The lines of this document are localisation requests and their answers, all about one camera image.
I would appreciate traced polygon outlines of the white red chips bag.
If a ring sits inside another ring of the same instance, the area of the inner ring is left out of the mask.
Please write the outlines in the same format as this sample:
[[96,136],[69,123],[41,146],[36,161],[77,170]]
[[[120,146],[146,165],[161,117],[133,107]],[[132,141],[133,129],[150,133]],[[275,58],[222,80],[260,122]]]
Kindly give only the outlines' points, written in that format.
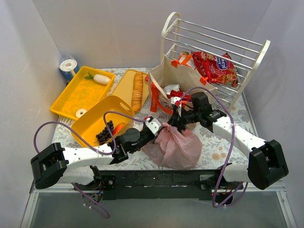
[[182,97],[184,92],[181,90],[179,84],[170,84],[163,88],[164,94],[166,98],[171,97]]

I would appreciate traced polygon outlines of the pink plastic grocery bag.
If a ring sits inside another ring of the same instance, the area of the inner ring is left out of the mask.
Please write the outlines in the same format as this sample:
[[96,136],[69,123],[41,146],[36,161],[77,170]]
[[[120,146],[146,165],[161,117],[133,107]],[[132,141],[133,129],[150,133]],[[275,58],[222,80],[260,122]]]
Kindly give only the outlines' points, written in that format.
[[190,130],[180,133],[176,127],[164,123],[155,142],[142,147],[145,154],[161,167],[193,169],[201,155],[202,143]]

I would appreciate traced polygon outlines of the beige paper grocery bag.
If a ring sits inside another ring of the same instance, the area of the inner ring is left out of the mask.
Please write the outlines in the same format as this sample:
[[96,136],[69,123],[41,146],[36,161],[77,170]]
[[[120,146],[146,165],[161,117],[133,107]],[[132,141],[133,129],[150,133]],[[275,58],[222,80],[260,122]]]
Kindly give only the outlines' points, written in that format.
[[161,64],[149,70],[149,94],[151,95],[150,111],[156,112],[159,107],[164,112],[172,115],[171,100],[165,97],[163,88],[170,84],[179,84],[183,92],[193,95],[194,109],[201,109],[210,113],[212,111],[213,95],[217,89],[207,83],[203,89],[200,74],[188,66],[171,65],[171,60],[164,56]]

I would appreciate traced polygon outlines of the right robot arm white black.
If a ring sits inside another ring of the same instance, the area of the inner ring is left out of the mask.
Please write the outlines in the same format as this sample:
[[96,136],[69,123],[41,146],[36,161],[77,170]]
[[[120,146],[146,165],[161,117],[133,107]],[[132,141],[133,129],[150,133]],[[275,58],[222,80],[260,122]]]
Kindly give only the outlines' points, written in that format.
[[208,185],[223,186],[230,182],[249,182],[264,190],[289,174],[281,144],[276,140],[258,138],[240,126],[232,123],[221,110],[214,110],[204,92],[191,96],[192,107],[184,109],[178,97],[172,98],[173,114],[169,124],[179,131],[186,125],[199,123],[214,134],[226,139],[232,147],[239,149],[248,159],[247,164],[222,165],[217,168]]

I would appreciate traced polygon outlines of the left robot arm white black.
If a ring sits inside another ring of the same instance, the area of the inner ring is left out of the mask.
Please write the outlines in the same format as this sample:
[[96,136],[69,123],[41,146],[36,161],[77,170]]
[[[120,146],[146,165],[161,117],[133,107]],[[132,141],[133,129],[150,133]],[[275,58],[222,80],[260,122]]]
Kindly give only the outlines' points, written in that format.
[[113,142],[94,148],[64,148],[56,142],[34,156],[30,163],[36,189],[46,189],[58,182],[73,182],[88,185],[100,182],[98,165],[121,163],[130,153],[139,151],[154,141],[163,125],[144,124],[141,131],[128,129]]

